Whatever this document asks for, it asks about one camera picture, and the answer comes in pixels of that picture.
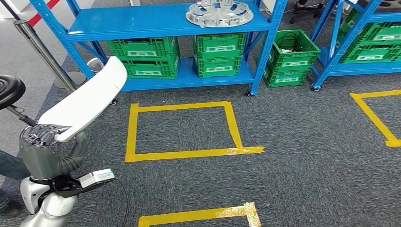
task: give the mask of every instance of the green plastic crate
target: green plastic crate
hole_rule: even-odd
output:
[[[393,61],[401,61],[401,53],[396,56]]]
[[[241,59],[242,57],[227,57],[198,60],[195,56],[196,66],[198,67],[198,77],[209,78],[238,75],[239,68],[241,67]]]
[[[302,85],[308,72],[279,72],[273,73],[271,70],[263,72],[263,80],[267,87],[299,86]]]
[[[344,23],[349,23],[350,21],[356,21],[359,17],[360,13],[356,9],[352,9],[349,13],[348,16],[345,18]]]
[[[194,35],[194,53],[199,60],[239,57],[245,46],[246,33]]]
[[[369,23],[359,34],[358,41],[363,45],[401,44],[401,22]]]
[[[337,46],[344,39],[347,32],[353,27],[359,12],[352,9],[341,25],[337,36]],[[359,32],[354,44],[361,45],[388,45],[401,44],[401,22],[368,23]]]
[[[174,61],[179,52],[177,37],[117,39],[107,41],[120,60]]]
[[[129,78],[175,79],[177,78],[180,56],[174,61],[121,61]]]
[[[391,62],[400,52],[401,45],[351,45],[340,62]]]
[[[282,52],[281,49],[295,52]],[[275,72],[309,70],[319,53],[320,49],[302,30],[278,31],[269,61]]]

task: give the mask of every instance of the black stool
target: black stool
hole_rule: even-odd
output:
[[[289,23],[293,24],[293,23],[295,23],[296,19],[301,18],[301,17],[306,17],[311,14],[313,14],[314,18],[318,18],[318,17],[320,17],[320,15],[322,15],[322,12],[323,12],[323,4],[319,4],[317,7],[296,7],[295,6],[294,14],[296,14],[296,15],[291,18]]]
[[[22,80],[8,75],[0,75],[0,110],[8,109],[19,119],[30,126],[36,126],[36,122],[21,113],[24,109],[14,106],[25,93],[25,84]]]

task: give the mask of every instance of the metal wheel hub part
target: metal wheel hub part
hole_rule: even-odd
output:
[[[233,0],[202,0],[189,7],[186,18],[203,27],[234,27],[251,21],[253,13],[245,3]]]

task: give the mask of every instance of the red barrier tape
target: red barrier tape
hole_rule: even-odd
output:
[[[53,9],[53,7],[57,4],[57,3],[59,3],[59,1],[60,0],[50,0],[48,3],[47,3],[47,7],[49,7],[49,9]],[[31,18],[29,21],[28,21],[28,24],[30,25],[30,26],[35,26],[39,21],[40,21],[40,19],[42,19],[42,17],[37,13],[33,18]]]

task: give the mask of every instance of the shelf caster wheel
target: shelf caster wheel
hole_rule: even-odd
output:
[[[110,103],[110,105],[117,105],[118,100],[117,99],[113,99],[112,102]]]
[[[248,96],[248,97],[253,97],[253,96],[255,96],[255,95],[252,95],[250,91],[247,91],[247,92],[245,93],[245,95]]]

